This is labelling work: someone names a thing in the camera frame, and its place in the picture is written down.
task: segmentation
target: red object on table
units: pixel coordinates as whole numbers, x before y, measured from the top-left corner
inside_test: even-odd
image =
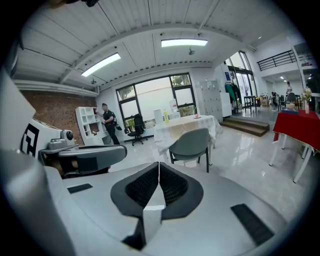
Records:
[[[307,114],[299,109],[298,114],[279,113],[273,131],[273,142],[278,141],[279,134],[285,134],[320,151],[320,119],[314,111]]]

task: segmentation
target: table with white tablecloth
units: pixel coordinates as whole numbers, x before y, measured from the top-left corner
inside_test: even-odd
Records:
[[[218,120],[212,115],[201,115],[199,118],[195,118],[195,115],[189,115],[172,119],[168,123],[163,122],[156,124],[154,127],[154,142],[158,148],[159,154],[163,155],[164,160],[167,162],[167,150],[181,137],[181,135],[199,128],[208,128],[209,130],[210,139],[208,142],[208,149],[210,156],[211,148],[216,142],[216,136],[222,132]]]

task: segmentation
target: stairs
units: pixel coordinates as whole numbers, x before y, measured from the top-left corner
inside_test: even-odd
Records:
[[[259,137],[269,131],[269,124],[267,123],[237,119],[232,117],[226,118],[223,122],[220,123],[220,125]]]

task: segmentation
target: recessed ceiling light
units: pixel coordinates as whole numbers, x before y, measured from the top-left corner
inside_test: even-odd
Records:
[[[200,39],[166,39],[161,40],[161,47],[168,46],[205,46],[208,40]]]
[[[98,62],[97,64],[95,64],[94,66],[90,67],[88,70],[83,72],[81,75],[84,77],[87,77],[90,74],[92,74],[93,72],[96,72],[98,69],[101,69],[105,65],[108,65],[111,62],[115,62],[116,60],[119,60],[119,59],[121,59],[121,57],[119,56],[118,53],[115,53],[114,55],[111,55],[108,58],[105,58],[104,60],[102,60],[102,61]]]

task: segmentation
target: person in background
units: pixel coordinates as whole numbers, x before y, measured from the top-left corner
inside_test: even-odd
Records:
[[[116,136],[116,129],[115,129],[113,113],[108,109],[108,105],[105,103],[102,103],[102,110],[104,111],[103,115],[98,113],[98,111],[97,111],[97,114],[100,117],[103,117],[104,120],[102,123],[104,124],[105,129],[108,131],[108,133],[113,141],[113,144],[120,145],[119,140]]]
[[[285,95],[288,96],[290,93],[292,93],[292,87],[290,85],[290,82],[288,81]]]

